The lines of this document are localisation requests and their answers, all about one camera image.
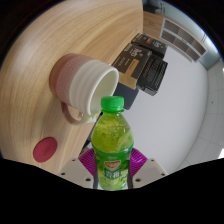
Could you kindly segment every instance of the purple object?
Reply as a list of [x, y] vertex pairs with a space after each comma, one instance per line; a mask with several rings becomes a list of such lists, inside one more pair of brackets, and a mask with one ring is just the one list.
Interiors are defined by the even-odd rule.
[[132, 148], [131, 159], [129, 163], [129, 172], [131, 179], [139, 171], [148, 159], [137, 149]]
[[93, 149], [89, 149], [86, 152], [84, 152], [79, 157], [80, 162], [85, 166], [85, 168], [92, 174], [92, 176], [95, 176], [96, 173], [96, 162], [94, 157], [94, 151]]

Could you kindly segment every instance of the wooden table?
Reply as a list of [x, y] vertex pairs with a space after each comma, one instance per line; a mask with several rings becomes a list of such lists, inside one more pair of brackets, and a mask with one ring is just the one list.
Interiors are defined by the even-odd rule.
[[[3, 157], [53, 174], [78, 157], [93, 124], [66, 122], [49, 88], [50, 71], [67, 53], [112, 64], [138, 32], [143, 32], [141, 0], [68, 0], [35, 19], [13, 44], [0, 72]], [[77, 116], [78, 111], [71, 113]], [[57, 150], [38, 163], [33, 150], [47, 137], [57, 140]]]

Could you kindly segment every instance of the green tea bottle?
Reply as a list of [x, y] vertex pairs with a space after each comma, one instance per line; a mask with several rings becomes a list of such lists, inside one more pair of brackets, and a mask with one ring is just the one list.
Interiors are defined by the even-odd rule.
[[109, 191], [122, 190], [126, 186], [134, 144], [132, 130], [122, 115], [123, 107], [123, 97], [103, 97], [103, 115], [92, 132], [99, 184]]

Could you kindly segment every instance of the red button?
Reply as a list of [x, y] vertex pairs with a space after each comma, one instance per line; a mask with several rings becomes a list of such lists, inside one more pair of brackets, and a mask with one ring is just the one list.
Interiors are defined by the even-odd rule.
[[56, 152], [58, 143], [54, 138], [41, 140], [33, 150], [33, 157], [38, 163], [49, 160]]

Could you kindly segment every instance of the ceramic cup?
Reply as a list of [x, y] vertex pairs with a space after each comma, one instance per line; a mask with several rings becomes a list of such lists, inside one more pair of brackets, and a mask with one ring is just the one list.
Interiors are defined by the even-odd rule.
[[[67, 54], [51, 70], [49, 84], [61, 101], [66, 120], [73, 125], [95, 122], [101, 111], [101, 98], [112, 96], [118, 83], [116, 68], [85, 55]], [[68, 106], [80, 111], [82, 119], [75, 120]]]

